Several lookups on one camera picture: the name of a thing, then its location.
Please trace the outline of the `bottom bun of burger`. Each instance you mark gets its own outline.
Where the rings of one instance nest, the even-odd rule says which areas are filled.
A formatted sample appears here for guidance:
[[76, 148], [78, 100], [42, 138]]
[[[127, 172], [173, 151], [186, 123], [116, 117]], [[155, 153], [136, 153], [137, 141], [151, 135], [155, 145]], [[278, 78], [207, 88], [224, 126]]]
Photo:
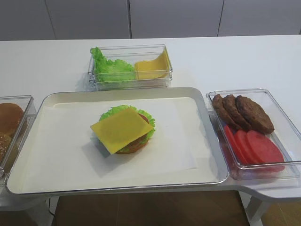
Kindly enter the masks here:
[[143, 135], [142, 137], [136, 139], [135, 141], [129, 143], [122, 149], [116, 152], [116, 154], [130, 154], [130, 153], [135, 153], [142, 147], [144, 147], [149, 139], [151, 138], [150, 133]]

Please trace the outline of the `red tomato slice middle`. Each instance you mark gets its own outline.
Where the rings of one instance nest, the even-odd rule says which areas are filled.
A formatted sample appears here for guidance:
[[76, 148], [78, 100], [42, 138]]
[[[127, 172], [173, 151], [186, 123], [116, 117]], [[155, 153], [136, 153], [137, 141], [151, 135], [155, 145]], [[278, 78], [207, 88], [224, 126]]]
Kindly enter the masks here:
[[243, 155], [243, 157], [246, 160], [247, 164], [256, 164], [258, 163], [253, 151], [251, 150], [250, 145], [247, 142], [246, 139], [246, 132], [243, 130], [238, 130], [235, 135], [234, 138], [236, 140], [236, 143], [239, 147], [239, 149], [241, 150], [241, 153]]

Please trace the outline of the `clear patty and tomato container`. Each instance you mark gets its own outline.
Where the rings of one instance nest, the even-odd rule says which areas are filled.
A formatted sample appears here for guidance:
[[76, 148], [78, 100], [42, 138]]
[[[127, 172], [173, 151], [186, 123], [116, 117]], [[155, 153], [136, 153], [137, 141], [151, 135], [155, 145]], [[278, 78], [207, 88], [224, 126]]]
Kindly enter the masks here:
[[[225, 135], [224, 123], [212, 106], [215, 95], [220, 94], [222, 98], [227, 95], [235, 97], [242, 95], [259, 104], [270, 117], [275, 130], [267, 136], [281, 151], [284, 162], [271, 164], [240, 164], [234, 154], [232, 147]], [[212, 91], [207, 93], [211, 107], [210, 116], [212, 124], [219, 138], [221, 149], [226, 158], [230, 175], [238, 180], [262, 179], [262, 178], [298, 178], [301, 174], [301, 134], [288, 118], [286, 113], [266, 89], [238, 89]]]

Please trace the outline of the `red tomato on burger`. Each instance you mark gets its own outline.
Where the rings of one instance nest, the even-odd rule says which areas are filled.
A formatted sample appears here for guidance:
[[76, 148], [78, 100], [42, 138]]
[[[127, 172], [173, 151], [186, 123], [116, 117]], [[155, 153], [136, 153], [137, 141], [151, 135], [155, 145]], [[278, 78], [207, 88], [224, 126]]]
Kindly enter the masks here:
[[142, 118], [149, 124], [149, 120], [147, 119], [146, 116], [144, 116], [143, 114], [140, 114], [140, 113], [138, 113], [138, 115], [139, 115], [140, 117], [142, 117]]

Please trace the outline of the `green lettuce on burger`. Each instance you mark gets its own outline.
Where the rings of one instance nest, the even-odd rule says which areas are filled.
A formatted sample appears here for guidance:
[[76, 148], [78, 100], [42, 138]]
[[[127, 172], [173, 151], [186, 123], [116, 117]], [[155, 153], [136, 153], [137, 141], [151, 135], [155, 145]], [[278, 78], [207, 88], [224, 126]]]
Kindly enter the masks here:
[[116, 107], [112, 107], [110, 110], [103, 113], [100, 117], [100, 121], [104, 120], [106, 118], [109, 118], [109, 117], [117, 114], [118, 112], [126, 110], [128, 108], [131, 108], [136, 113], [141, 114], [142, 116], [144, 116], [147, 119], [148, 123], [153, 127], [153, 129], [150, 132], [148, 132], [141, 141], [142, 144], [147, 143], [148, 140], [153, 136], [153, 134], [155, 132], [155, 119], [148, 112], [146, 112], [145, 110], [137, 109], [136, 107], [131, 106], [131, 105], [119, 105], [119, 106], [116, 106]]

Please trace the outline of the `green lettuce in container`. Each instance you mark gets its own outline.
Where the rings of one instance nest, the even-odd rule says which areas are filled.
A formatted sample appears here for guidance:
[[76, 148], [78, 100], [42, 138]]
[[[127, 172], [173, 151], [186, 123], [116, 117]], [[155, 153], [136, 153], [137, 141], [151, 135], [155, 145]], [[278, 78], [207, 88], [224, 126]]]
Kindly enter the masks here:
[[94, 74], [98, 82], [135, 80], [134, 67], [124, 60], [107, 59], [98, 47], [90, 50], [94, 59]]

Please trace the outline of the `sesame top bun in container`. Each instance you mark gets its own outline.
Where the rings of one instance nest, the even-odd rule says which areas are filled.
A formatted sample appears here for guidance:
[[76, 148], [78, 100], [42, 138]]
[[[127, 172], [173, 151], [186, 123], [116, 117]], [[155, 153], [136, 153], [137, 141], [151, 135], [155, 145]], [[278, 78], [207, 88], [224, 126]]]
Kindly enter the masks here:
[[12, 138], [4, 133], [0, 133], [0, 162], [2, 162]]

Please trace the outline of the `yellow cheese slice on burger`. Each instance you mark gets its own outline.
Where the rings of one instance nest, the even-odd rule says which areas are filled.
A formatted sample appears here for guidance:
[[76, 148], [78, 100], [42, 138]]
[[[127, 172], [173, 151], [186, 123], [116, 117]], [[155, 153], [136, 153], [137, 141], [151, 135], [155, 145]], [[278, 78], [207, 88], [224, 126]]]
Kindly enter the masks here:
[[91, 129], [109, 153], [115, 154], [148, 134], [153, 126], [135, 109], [128, 107], [91, 125]]

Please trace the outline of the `red tomato slice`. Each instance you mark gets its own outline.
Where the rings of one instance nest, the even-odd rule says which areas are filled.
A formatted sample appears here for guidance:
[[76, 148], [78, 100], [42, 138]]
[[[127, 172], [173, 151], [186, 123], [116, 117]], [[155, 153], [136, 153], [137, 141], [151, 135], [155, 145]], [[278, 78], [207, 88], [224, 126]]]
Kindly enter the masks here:
[[271, 164], [284, 162], [279, 148], [265, 135], [251, 130], [246, 134], [246, 145], [254, 164]]
[[234, 138], [236, 140], [236, 143], [239, 147], [239, 149], [241, 150], [241, 153], [243, 155], [243, 157], [246, 160], [247, 164], [256, 164], [258, 163], [253, 151], [251, 150], [250, 145], [247, 142], [246, 139], [246, 132], [243, 130], [238, 130], [235, 135]]
[[228, 125], [225, 125], [223, 128], [224, 128], [225, 135], [232, 147], [234, 154], [236, 155], [238, 162], [240, 164], [246, 165], [247, 164], [246, 158], [244, 157], [241, 149], [239, 148], [239, 146], [234, 138], [231, 128]]

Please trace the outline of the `brown patty front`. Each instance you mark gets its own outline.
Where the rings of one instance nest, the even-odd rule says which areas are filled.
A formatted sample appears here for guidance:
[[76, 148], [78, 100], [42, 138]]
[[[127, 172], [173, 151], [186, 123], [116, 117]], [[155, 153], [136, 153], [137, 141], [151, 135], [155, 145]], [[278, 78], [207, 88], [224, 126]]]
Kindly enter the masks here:
[[239, 95], [236, 97], [239, 113], [251, 125], [253, 130], [262, 134], [271, 134], [275, 128], [264, 109], [252, 99]]

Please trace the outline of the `red tomato slice back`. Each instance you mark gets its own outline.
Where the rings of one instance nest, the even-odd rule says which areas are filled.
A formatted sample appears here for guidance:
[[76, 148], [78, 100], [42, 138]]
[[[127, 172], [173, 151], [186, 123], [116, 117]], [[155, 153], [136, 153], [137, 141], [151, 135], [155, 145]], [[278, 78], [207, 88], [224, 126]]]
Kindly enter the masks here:
[[244, 157], [241, 149], [239, 148], [239, 146], [234, 138], [231, 128], [228, 125], [225, 125], [223, 128], [224, 128], [225, 135], [232, 147], [234, 154], [236, 155], [238, 162], [240, 164], [246, 165], [247, 164], [246, 158]]

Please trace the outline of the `brown patty back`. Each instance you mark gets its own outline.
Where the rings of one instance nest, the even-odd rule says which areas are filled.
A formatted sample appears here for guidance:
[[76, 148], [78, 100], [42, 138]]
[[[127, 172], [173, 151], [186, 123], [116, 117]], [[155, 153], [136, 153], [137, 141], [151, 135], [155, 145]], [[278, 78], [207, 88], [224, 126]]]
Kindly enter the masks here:
[[218, 114], [218, 116], [220, 117], [220, 119], [234, 130], [242, 129], [231, 118], [230, 114], [224, 108], [222, 101], [223, 101], [223, 98], [221, 97], [220, 94], [215, 95], [212, 100], [212, 106], [213, 106], [214, 110], [216, 111], [216, 113]]

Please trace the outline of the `yellow cheese slices stack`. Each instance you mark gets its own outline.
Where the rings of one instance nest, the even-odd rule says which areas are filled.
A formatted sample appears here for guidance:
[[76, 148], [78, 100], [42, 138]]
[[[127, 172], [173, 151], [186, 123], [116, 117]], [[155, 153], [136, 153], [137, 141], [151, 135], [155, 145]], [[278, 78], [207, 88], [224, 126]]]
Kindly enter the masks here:
[[139, 80], [157, 79], [170, 73], [170, 63], [166, 50], [156, 59], [140, 61], [135, 63], [136, 78]]

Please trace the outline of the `white paper sheet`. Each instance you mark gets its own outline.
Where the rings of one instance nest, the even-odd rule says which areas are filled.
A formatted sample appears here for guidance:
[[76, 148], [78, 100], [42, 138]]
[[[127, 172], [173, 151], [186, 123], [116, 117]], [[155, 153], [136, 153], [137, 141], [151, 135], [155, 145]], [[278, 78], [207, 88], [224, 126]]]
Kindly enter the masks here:
[[[118, 105], [145, 110], [155, 119], [155, 134], [136, 153], [109, 154], [90, 128]], [[14, 193], [107, 188], [188, 173], [197, 167], [192, 148], [198, 129], [198, 109], [189, 97], [45, 106], [12, 169], [8, 188]]]

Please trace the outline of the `brown patty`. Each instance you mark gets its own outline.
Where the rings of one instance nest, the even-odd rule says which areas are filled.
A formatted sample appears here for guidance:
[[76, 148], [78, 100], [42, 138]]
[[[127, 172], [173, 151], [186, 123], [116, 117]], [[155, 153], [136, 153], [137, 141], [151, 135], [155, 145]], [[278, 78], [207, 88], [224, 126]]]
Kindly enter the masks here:
[[262, 134], [271, 134], [275, 128], [264, 109], [252, 99], [239, 95], [236, 97], [239, 113], [251, 125], [253, 130]]
[[251, 125], [245, 120], [245, 118], [240, 114], [236, 105], [236, 97], [234, 95], [227, 95], [222, 100], [223, 106], [229, 113], [233, 121], [241, 127], [244, 131], [250, 131], [252, 129]]
[[220, 94], [215, 95], [212, 100], [212, 106], [213, 106], [214, 110], [216, 111], [216, 113], [218, 114], [218, 116], [220, 117], [220, 119], [234, 130], [242, 129], [231, 118], [230, 114], [224, 108], [222, 101], [223, 101], [223, 98], [221, 97]]

